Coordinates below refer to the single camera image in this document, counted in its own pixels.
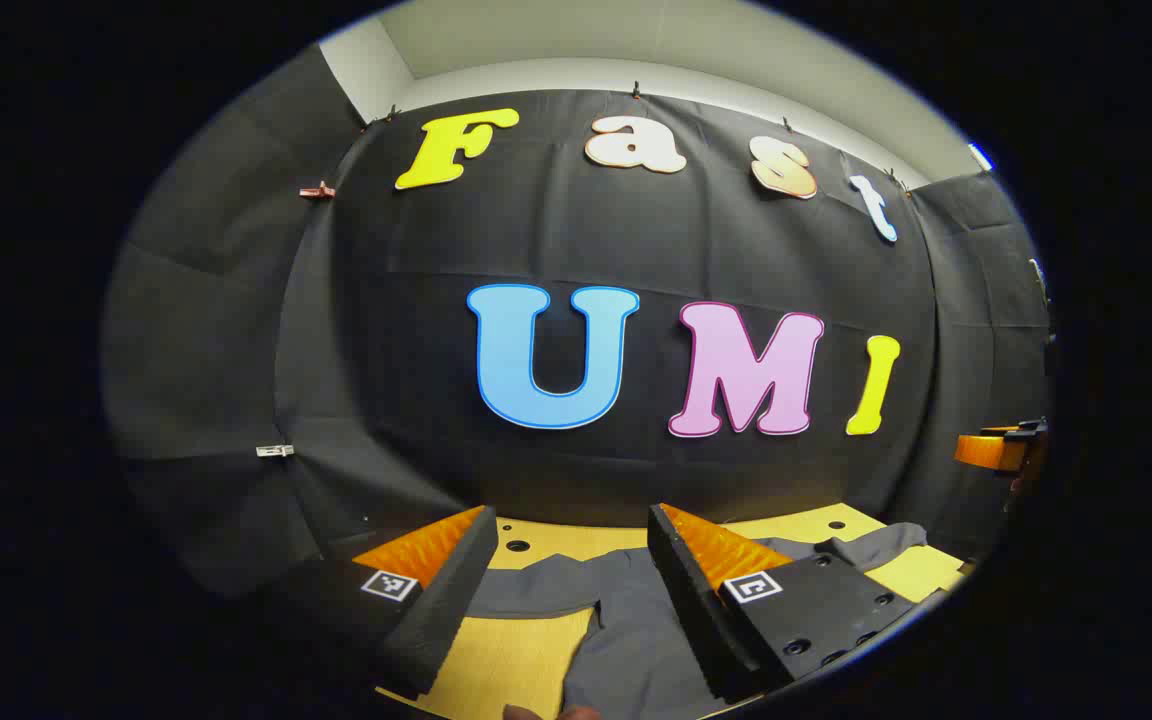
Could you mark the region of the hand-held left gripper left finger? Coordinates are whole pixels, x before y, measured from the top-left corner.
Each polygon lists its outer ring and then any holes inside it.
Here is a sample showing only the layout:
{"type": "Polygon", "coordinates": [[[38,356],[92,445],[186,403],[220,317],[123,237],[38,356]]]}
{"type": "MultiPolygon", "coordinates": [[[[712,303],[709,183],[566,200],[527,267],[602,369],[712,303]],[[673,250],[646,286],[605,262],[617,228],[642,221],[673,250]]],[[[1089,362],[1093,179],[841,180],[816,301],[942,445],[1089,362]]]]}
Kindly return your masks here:
{"type": "Polygon", "coordinates": [[[497,511],[480,505],[351,559],[308,560],[271,584],[271,602],[312,650],[416,700],[442,670],[497,546],[497,511]]]}

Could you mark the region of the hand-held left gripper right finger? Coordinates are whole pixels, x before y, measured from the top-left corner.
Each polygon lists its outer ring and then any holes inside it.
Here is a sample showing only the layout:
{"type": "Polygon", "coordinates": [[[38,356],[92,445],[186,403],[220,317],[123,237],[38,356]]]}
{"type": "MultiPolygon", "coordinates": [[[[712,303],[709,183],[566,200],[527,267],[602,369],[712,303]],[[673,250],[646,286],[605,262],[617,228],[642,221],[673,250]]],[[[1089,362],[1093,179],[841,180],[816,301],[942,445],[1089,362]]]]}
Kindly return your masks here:
{"type": "Polygon", "coordinates": [[[776,691],[902,626],[914,602],[838,553],[790,559],[712,521],[655,503],[647,548],[710,691],[776,691]]]}

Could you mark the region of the grey collared shirt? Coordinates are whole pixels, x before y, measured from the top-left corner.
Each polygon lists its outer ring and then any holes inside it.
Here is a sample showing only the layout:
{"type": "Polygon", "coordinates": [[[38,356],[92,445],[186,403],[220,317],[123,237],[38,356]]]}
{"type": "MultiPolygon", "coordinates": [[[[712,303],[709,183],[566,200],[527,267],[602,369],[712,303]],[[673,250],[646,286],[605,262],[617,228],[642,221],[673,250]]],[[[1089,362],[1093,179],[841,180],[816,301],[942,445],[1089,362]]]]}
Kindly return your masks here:
{"type": "MultiPolygon", "coordinates": [[[[932,547],[914,523],[854,539],[809,543],[771,536],[761,544],[791,560],[833,553],[914,602],[952,588],[961,575],[961,561],[932,547]]],[[[554,555],[524,569],[490,569],[468,615],[532,620],[585,609],[591,616],[564,674],[562,708],[594,707],[604,720],[699,720],[730,706],[710,692],[646,548],[585,561],[554,555]]]]}

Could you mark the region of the black backdrop cloth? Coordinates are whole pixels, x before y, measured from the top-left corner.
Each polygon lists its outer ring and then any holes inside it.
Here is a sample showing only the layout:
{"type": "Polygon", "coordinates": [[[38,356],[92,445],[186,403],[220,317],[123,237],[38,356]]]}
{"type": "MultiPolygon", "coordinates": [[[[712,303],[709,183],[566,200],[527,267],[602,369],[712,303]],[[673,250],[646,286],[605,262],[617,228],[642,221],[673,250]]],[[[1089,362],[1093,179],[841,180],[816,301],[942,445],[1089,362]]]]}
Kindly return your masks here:
{"type": "Polygon", "coordinates": [[[782,136],[594,90],[361,129],[306,50],[189,141],[116,262],[132,495],[225,594],[482,503],[641,526],[841,502],[980,559],[1009,486],[957,437],[1048,411],[1018,210],[991,173],[905,194],[806,135],[796,199],[755,179],[750,142],[782,136]]]}

